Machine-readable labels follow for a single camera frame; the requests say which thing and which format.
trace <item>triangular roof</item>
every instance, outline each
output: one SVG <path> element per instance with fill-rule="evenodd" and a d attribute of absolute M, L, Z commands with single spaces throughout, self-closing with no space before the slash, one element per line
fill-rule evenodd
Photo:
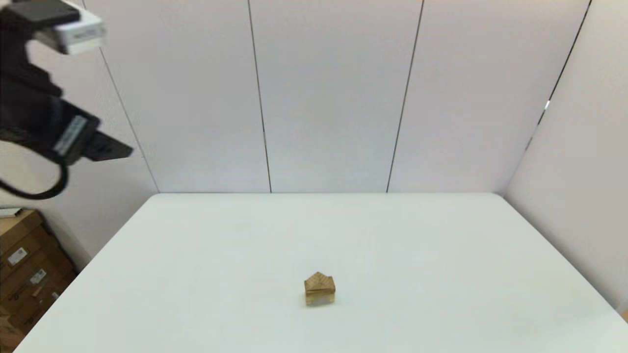
<path fill-rule="evenodd" d="M 316 272 L 305 281 L 306 291 L 319 291 L 319 290 L 331 290 L 336 289 L 333 283 L 333 277 L 325 276 L 320 272 Z"/>

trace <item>white table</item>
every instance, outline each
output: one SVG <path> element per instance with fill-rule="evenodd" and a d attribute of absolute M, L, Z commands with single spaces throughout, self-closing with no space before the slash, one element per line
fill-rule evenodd
<path fill-rule="evenodd" d="M 626 353 L 628 325 L 495 195 L 161 194 L 16 352 Z"/>

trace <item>wooden house-shaped block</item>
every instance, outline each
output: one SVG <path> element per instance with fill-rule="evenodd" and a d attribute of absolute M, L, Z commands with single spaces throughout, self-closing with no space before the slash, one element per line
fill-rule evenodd
<path fill-rule="evenodd" d="M 333 277 L 316 272 L 305 280 L 305 303 L 333 303 L 335 301 L 336 286 Z"/>

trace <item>black cable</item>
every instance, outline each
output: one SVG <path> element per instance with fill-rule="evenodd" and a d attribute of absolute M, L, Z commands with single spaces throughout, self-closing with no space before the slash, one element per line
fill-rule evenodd
<path fill-rule="evenodd" d="M 45 200 L 47 198 L 52 198 L 59 195 L 68 185 L 68 166 L 59 164 L 59 169 L 61 174 L 59 176 L 59 180 L 57 180 L 57 183 L 53 187 L 44 192 L 27 193 L 12 187 L 11 185 L 5 183 L 2 179 L 0 179 L 0 188 L 17 197 L 27 198 L 28 200 Z"/>
<path fill-rule="evenodd" d="M 2 179 L 0 179 L 0 189 L 3 189 L 17 197 L 27 198 L 28 200 L 45 200 L 47 198 L 53 198 L 59 195 L 65 189 L 65 187 L 68 186 L 69 179 L 68 166 L 63 158 L 56 154 L 54 151 L 48 151 L 46 149 L 43 149 L 37 144 L 21 143 L 21 145 L 26 148 L 32 149 L 33 151 L 45 156 L 46 158 L 57 164 L 59 166 L 59 179 L 57 180 L 56 184 L 54 184 L 54 186 L 40 193 L 28 193 L 22 190 L 18 190 L 17 188 L 14 188 Z"/>

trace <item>white wall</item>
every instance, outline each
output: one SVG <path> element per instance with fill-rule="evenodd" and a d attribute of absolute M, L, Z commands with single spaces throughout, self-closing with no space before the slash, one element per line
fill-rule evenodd
<path fill-rule="evenodd" d="M 506 199 L 628 307 L 628 1 L 593 0 Z"/>
<path fill-rule="evenodd" d="M 274 192 L 385 192 L 421 1 L 252 0 Z"/>
<path fill-rule="evenodd" d="M 588 0 L 426 0 L 389 191 L 503 194 Z"/>
<path fill-rule="evenodd" d="M 246 0 L 86 0 L 161 192 L 269 192 Z"/>
<path fill-rule="evenodd" d="M 38 204 L 83 263 L 159 191 L 502 192 L 587 0 L 85 4 L 106 46 L 35 43 L 34 61 L 136 149 L 81 161 Z M 52 182 L 48 163 L 0 149 L 3 176 Z"/>

